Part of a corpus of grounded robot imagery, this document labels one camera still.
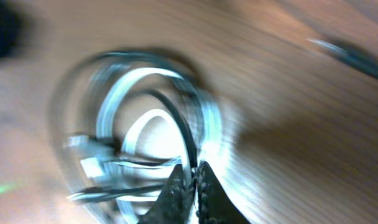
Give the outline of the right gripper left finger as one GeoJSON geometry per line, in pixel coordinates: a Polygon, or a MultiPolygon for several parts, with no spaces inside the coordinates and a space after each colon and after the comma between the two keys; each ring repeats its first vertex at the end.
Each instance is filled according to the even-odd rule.
{"type": "Polygon", "coordinates": [[[176,165],[158,199],[138,224],[185,224],[194,197],[194,185],[189,175],[185,180],[182,165],[176,165]]]}

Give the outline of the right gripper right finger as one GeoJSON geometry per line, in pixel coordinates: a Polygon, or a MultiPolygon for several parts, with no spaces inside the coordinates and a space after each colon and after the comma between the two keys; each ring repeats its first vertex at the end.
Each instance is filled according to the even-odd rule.
{"type": "Polygon", "coordinates": [[[200,224],[250,224],[227,196],[212,168],[201,161],[197,176],[200,224]]]}

